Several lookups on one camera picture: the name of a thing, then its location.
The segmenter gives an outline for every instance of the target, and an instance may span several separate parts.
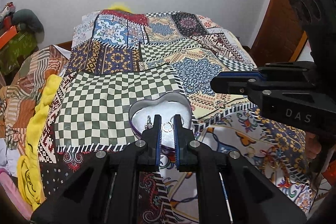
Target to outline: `door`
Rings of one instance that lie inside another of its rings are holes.
[[[303,35],[288,0],[270,0],[268,9],[251,48],[257,66],[288,62]]]

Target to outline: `bed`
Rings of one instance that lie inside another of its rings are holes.
[[[306,214],[310,211],[316,191],[305,174],[305,133],[264,119],[246,96],[210,88],[221,71],[255,67],[230,31],[184,12],[101,10],[75,27],[71,57],[61,52],[49,46],[34,53],[13,85],[0,90],[0,137],[16,151],[15,157],[5,153],[0,159],[11,162],[4,167],[16,176],[26,127],[46,80],[51,74],[62,77],[37,144],[40,181],[34,183],[42,189],[34,197],[37,207],[92,153],[118,153],[137,140],[128,120],[132,103],[174,91],[188,99],[199,141],[223,153],[239,150]],[[138,223],[198,223],[195,174],[179,173],[169,150],[162,150],[159,173],[141,173],[139,202]]]

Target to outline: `person's hand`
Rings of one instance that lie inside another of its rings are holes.
[[[310,159],[316,158],[317,154],[321,152],[321,144],[315,138],[316,135],[310,132],[306,132],[306,156]]]

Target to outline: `yellow fluffy object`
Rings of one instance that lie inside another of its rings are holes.
[[[127,6],[125,6],[123,3],[113,3],[108,9],[132,13],[131,10]]]
[[[42,92],[41,101],[35,107],[35,115],[29,120],[26,131],[26,155],[17,162],[17,181],[22,198],[33,210],[44,201],[37,146],[47,120],[49,105],[55,97],[62,78],[50,75]]]

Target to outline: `pink object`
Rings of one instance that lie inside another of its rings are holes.
[[[22,199],[19,190],[3,168],[0,169],[0,183],[17,210],[25,219],[30,220],[33,208]]]

